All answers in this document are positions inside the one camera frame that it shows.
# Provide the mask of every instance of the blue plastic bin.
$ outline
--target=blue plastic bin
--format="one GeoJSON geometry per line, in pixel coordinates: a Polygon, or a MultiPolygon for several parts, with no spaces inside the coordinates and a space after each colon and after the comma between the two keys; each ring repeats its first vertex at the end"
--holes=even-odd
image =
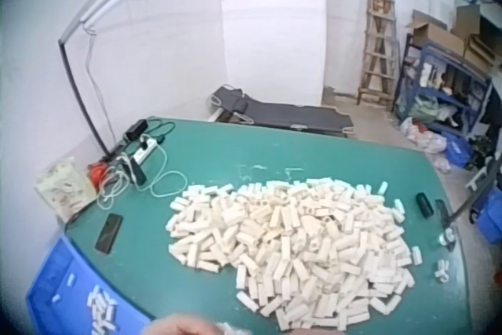
{"type": "Polygon", "coordinates": [[[448,161],[460,168],[465,167],[472,155],[469,143],[463,137],[452,133],[443,132],[442,135],[446,138],[446,158],[448,161]]]}
{"type": "Polygon", "coordinates": [[[476,225],[488,242],[502,241],[502,191],[498,188],[489,193],[476,225]]]}
{"type": "Polygon", "coordinates": [[[146,315],[119,296],[62,236],[45,259],[26,296],[35,332],[89,335],[93,318],[87,307],[87,297],[96,284],[118,303],[113,321],[117,333],[138,334],[150,322],[146,315]],[[75,280],[72,286],[67,286],[70,274],[75,280]],[[57,294],[60,299],[53,302],[57,294]]]}

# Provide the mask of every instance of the floor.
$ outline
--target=floor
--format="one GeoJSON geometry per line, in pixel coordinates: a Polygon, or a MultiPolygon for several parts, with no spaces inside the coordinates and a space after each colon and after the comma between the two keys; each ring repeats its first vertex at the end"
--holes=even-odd
{"type": "MultiPolygon", "coordinates": [[[[335,97],[327,91],[323,105],[335,106],[351,116],[355,139],[420,150],[399,131],[397,120],[383,107],[365,103],[358,106],[352,98],[335,97]]],[[[427,156],[431,163],[436,159],[427,156]]],[[[455,167],[448,174],[437,173],[452,208],[458,208],[469,196],[465,184],[475,173],[455,167]]],[[[476,226],[469,223],[467,214],[457,221],[457,227],[466,259],[472,323],[475,333],[480,333],[502,306],[502,291],[493,283],[494,273],[502,266],[502,250],[485,241],[476,226]]]]}

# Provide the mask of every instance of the power strip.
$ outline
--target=power strip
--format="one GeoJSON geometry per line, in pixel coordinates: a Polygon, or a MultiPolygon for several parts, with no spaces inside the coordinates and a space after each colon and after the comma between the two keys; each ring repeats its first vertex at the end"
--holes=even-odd
{"type": "Polygon", "coordinates": [[[138,165],[141,165],[141,163],[145,160],[146,157],[148,157],[155,147],[157,146],[157,141],[155,139],[148,139],[147,140],[147,149],[143,149],[140,147],[136,152],[134,152],[133,158],[136,160],[136,163],[138,165]]]}

